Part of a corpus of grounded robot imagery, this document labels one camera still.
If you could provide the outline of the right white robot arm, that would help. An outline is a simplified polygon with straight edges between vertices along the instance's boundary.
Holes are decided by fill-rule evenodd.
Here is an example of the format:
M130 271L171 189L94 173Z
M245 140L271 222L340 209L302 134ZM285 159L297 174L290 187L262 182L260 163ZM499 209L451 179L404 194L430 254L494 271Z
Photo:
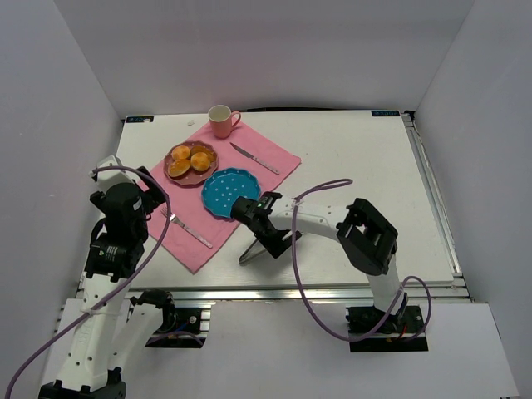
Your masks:
M367 276L372 290L373 307L361 320L363 327L386 316L377 331L398 332L407 305L396 266L398 232L369 201L355 199L342 208L304 204L266 192L258 200L238 197L230 216L245 225L275 259L294 249L304 234L340 244L350 264Z

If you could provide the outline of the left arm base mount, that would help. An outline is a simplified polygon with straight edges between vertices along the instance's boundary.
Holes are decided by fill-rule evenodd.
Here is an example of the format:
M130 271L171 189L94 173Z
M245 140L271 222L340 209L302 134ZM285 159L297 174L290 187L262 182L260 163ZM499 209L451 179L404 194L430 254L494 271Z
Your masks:
M131 320L139 306L149 305L155 307L162 317L161 325L155 330L146 342L145 347L158 348L202 348L206 340L201 337L200 308L179 308L175 306L170 292L151 289L144 291L140 296L129 299Z

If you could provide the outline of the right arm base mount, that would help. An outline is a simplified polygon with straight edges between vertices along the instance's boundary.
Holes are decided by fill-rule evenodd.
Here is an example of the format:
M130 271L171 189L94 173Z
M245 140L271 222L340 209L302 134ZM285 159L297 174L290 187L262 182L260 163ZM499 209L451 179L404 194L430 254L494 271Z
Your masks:
M347 308L347 325L350 337L361 336L370 331L381 319L384 312L374 307ZM419 306L406 307L401 318L389 316L379 329L369 338L350 342L351 353L391 353L391 352L428 352L426 334L413 337L424 325Z

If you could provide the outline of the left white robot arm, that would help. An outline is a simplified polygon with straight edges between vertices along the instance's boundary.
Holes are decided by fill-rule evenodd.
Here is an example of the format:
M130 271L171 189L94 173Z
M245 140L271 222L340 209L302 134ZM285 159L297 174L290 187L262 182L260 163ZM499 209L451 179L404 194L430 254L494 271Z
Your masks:
M91 233L84 268L86 287L81 314L69 325L71 349L53 382L40 388L40 398L123 398L123 368L112 366L111 350L121 304L132 280L150 261L144 254L147 223L168 195L150 172L135 169L142 186L125 179L91 194L103 213Z

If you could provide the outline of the metal tongs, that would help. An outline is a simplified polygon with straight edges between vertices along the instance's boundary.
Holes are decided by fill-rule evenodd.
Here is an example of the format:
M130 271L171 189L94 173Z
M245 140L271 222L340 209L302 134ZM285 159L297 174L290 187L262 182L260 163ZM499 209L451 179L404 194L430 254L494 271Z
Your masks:
M252 260L263 254L270 255L263 245L257 239L255 239L253 243L251 243L251 245L240 255L239 265L244 266L246 264L250 264Z

